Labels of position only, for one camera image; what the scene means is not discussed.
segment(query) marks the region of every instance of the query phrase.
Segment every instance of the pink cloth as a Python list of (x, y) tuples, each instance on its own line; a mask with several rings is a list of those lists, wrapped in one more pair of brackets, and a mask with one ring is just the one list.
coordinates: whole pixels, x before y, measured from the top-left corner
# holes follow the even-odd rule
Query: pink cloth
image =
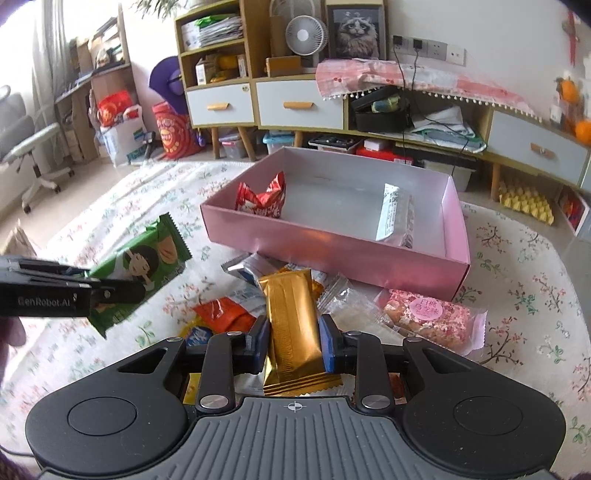
[[(406, 88), (413, 82), (414, 66), (401, 63)], [(398, 63), (383, 60), (325, 60), (316, 70), (318, 90), (324, 98), (364, 92), (382, 85), (403, 86)], [(525, 99), (493, 81), (417, 66), (414, 90), (496, 103), (537, 117)]]

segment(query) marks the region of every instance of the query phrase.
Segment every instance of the wall outlet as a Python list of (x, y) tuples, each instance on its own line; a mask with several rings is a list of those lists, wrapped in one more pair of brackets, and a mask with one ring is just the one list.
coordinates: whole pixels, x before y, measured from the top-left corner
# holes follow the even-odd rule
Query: wall outlet
[(410, 53), (419, 57), (428, 57), (428, 46), (429, 41), (423, 40), (422, 38), (411, 38), (410, 39)]
[(392, 51), (397, 55), (408, 54), (411, 41), (409, 38), (394, 35), (392, 37)]
[[(416, 40), (422, 42), (420, 49), (415, 49)], [(425, 40), (423, 38), (402, 37), (394, 35), (392, 37), (392, 51), (396, 55), (415, 56), (418, 52), (419, 57), (446, 61), (455, 65), (466, 65), (466, 50), (457, 45), (448, 45), (442, 41)]]
[(427, 57), (428, 40), (423, 40), (422, 38), (401, 37), (400, 35), (394, 35), (392, 37), (392, 50), (395, 51), (396, 54), (414, 56), (418, 52), (419, 57)]
[(466, 65), (466, 49), (458, 47), (457, 45), (447, 46), (446, 62), (461, 65)]
[(447, 60), (447, 43), (429, 40), (427, 42), (427, 57), (436, 60)]

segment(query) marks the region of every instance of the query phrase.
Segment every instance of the black case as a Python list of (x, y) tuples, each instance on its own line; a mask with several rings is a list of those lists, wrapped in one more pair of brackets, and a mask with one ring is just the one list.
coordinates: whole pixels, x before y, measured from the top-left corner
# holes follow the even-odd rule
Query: black case
[(350, 103), (355, 113), (355, 124), (360, 132), (401, 132), (413, 125), (410, 105), (393, 113), (373, 113), (374, 102), (396, 95), (401, 90), (394, 85), (386, 85)]

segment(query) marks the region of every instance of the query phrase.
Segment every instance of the bed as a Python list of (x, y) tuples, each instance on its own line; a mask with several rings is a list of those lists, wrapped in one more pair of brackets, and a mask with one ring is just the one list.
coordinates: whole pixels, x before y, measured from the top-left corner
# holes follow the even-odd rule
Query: bed
[[(53, 238), (41, 253), (91, 267), (170, 212), (193, 260), (104, 340), (86, 319), (25, 319), (27, 344), (11, 354), (0, 391), (0, 445), (28, 451), (24, 424), (43, 396), (138, 350), (180, 333), (191, 307), (227, 295), (241, 280), (220, 264), (238, 252), (211, 244), (199, 206), (248, 168), (224, 161), (155, 163), (121, 180)], [(472, 268), (456, 301), (488, 308), (477, 360), (552, 398), (567, 421), (554, 464), (564, 476), (591, 470), (591, 348), (566, 269), (549, 242), (491, 210), (463, 205)]]

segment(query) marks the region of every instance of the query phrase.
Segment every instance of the white wall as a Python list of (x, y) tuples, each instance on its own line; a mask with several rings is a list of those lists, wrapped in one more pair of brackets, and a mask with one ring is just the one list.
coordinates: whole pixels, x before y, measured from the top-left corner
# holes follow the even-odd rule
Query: white wall
[(148, 82), (152, 69), (166, 57), (178, 55), (174, 22), (171, 18), (159, 20), (154, 16), (141, 15), (131, 7), (131, 0), (124, 0), (125, 32), (129, 57), (133, 65), (135, 87), (139, 102), (144, 109), (144, 122), (148, 131), (158, 131), (152, 106), (163, 101), (150, 89)]
[[(554, 80), (572, 70), (569, 38), (561, 27), (567, 10), (558, 0), (388, 0), (388, 16), (390, 35), (464, 47), (467, 62), (461, 70), (496, 80), (543, 117), (548, 117), (556, 91)], [(574, 72), (583, 76), (582, 57), (591, 50), (591, 31), (584, 25), (578, 30), (582, 41)], [(427, 62), (449, 65), (430, 59), (418, 63)]]
[[(177, 54), (172, 20), (141, 18), (124, 0), (125, 27), (134, 77), (148, 129), (156, 129), (151, 107), (161, 101), (147, 86), (152, 68)], [(567, 10), (558, 0), (387, 0), (389, 34), (429, 38), (467, 50), (466, 67), (419, 59), (444, 69), (484, 74), (523, 96), (547, 117), (556, 84), (565, 70), (583, 76), (591, 30), (578, 27), (577, 67), (569, 65), (569, 39), (561, 23)]]

